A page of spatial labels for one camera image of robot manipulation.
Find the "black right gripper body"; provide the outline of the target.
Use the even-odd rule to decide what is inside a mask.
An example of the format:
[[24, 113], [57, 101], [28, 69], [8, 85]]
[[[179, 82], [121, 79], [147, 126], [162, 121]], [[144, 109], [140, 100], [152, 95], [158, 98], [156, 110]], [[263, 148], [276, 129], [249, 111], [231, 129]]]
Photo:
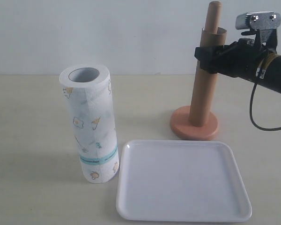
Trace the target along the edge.
[[241, 77], [256, 68], [274, 48], [250, 38], [241, 38], [230, 45], [217, 46], [212, 53], [212, 71], [230, 77]]

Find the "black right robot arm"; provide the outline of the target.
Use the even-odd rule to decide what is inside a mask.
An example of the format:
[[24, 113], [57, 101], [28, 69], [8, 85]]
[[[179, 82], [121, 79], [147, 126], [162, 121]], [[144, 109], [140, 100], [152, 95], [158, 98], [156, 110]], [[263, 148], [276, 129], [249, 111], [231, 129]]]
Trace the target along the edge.
[[210, 74], [219, 73], [241, 78], [281, 94], [281, 55], [253, 39], [241, 38], [230, 45], [197, 47], [195, 58], [200, 68]]

